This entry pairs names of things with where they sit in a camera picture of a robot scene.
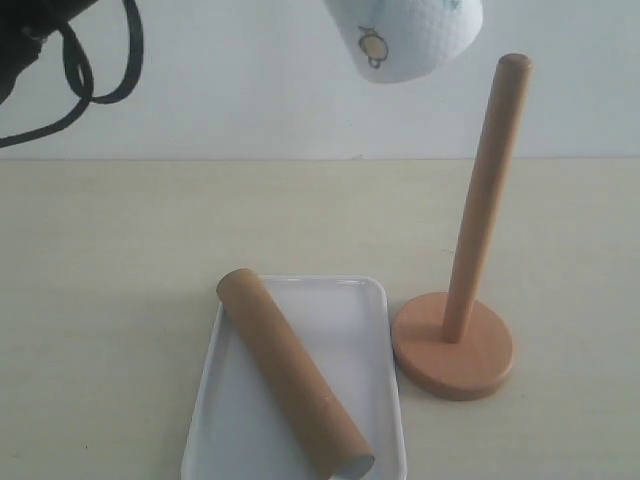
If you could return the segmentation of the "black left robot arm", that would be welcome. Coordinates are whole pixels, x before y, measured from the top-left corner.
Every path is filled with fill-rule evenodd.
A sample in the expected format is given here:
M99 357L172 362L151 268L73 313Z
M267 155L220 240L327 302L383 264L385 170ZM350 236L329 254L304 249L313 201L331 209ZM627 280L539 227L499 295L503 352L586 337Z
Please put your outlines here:
M1 102L18 76L39 57L42 45L62 21L69 22L96 0L1 0Z

